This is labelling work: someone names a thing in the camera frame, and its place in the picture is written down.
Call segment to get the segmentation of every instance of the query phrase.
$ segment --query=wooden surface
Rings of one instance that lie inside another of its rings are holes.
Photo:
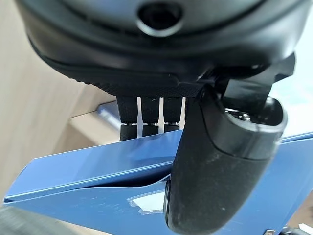
[[[67,128],[68,120],[113,99],[94,86],[65,78],[42,62],[28,43],[14,1],[0,0],[1,198],[33,158],[88,145],[86,139]],[[100,234],[71,227],[85,235]],[[47,230],[41,234],[51,233]]]

